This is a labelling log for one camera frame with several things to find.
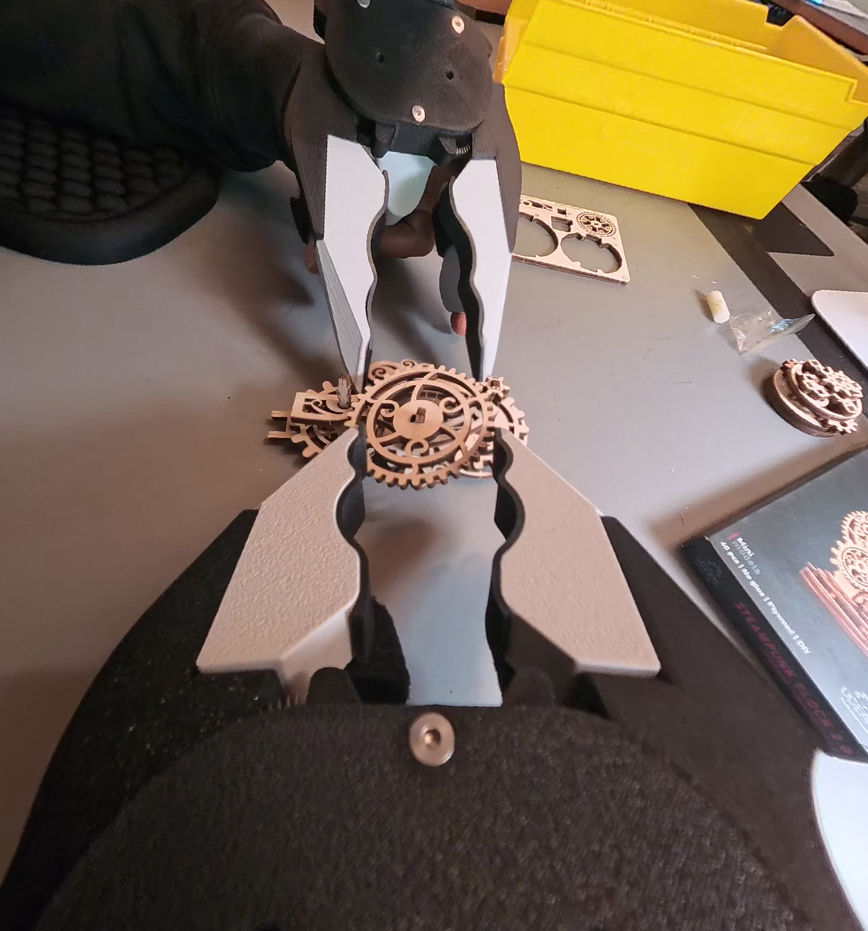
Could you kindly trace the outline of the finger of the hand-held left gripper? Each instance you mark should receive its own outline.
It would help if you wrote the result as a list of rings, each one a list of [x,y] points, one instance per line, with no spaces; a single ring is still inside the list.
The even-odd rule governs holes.
[[[492,375],[498,353],[520,202],[518,157],[474,158],[442,190],[435,209],[440,297],[466,317],[471,374]]]
[[[327,139],[319,269],[345,370],[363,379],[370,356],[370,307],[377,275],[371,237],[386,215],[387,179],[357,142]]]

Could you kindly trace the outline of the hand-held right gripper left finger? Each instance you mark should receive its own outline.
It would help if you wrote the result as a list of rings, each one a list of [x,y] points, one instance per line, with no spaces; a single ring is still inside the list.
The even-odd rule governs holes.
[[[272,670],[288,700],[370,658],[370,581],[356,536],[367,450],[348,428],[260,506],[207,638],[206,674]]]

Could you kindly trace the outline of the yellow plastic bin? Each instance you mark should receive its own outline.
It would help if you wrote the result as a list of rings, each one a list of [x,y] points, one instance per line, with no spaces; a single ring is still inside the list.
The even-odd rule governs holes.
[[[763,219],[868,117],[868,67],[754,2],[516,1],[521,162]]]

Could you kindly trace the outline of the black mesh chair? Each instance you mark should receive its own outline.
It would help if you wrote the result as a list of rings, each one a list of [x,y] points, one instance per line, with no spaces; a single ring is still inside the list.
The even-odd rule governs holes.
[[[223,171],[0,100],[0,246],[106,265],[177,239],[215,205]]]

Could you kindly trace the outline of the clear plastic bag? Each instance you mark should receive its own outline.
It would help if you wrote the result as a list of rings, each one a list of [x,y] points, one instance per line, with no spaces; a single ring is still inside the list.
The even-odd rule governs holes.
[[[730,332],[740,355],[762,350],[777,340],[803,330],[815,314],[797,318],[783,318],[774,308],[765,311],[749,311],[732,314],[728,320]]]

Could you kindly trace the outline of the black puzzle box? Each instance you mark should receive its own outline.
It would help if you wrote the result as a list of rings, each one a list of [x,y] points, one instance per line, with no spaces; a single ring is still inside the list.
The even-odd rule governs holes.
[[[868,762],[868,448],[683,552],[825,750]]]

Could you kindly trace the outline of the grey desk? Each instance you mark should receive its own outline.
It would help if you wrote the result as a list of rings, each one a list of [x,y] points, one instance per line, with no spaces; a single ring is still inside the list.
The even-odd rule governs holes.
[[[690,207],[535,167],[523,187],[614,214],[630,281],[513,263],[498,374],[536,453],[721,625],[679,545],[868,444],[868,419],[824,440],[767,405],[776,364],[821,357],[826,335],[740,355],[700,299],[766,296]],[[104,661],[299,463],[265,440],[269,415],[338,357],[291,189],[280,167],[228,176],[207,217],[134,262],[0,248],[0,883]]]

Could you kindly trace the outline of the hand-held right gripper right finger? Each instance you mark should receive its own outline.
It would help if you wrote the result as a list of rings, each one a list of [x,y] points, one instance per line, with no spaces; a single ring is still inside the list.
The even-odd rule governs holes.
[[[660,659],[603,520],[510,433],[495,436],[492,656],[501,685],[538,669],[552,685],[582,674],[655,678]]]

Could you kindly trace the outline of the wooden puzzle sheet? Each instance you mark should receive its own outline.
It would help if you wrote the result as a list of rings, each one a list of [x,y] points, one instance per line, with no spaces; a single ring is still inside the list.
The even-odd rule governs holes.
[[[595,280],[627,285],[630,275],[617,218],[604,212],[522,195],[519,216],[543,229],[552,239],[553,248],[545,255],[525,255],[514,250],[514,260],[540,268],[570,273]],[[569,239],[592,241],[609,251],[616,260],[612,271],[592,269],[572,259],[563,247]]]

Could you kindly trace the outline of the small assembled gear model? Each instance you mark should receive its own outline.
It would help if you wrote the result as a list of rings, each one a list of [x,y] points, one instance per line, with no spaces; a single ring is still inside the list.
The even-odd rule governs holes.
[[[786,360],[767,377],[763,390],[777,414],[808,435],[847,436],[859,428],[861,385],[817,359]]]

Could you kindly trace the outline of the person's left hand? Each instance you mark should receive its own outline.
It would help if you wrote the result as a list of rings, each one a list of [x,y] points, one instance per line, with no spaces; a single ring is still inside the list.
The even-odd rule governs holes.
[[[383,259],[418,258],[435,245],[433,209],[418,207],[393,225],[384,225],[373,254]]]

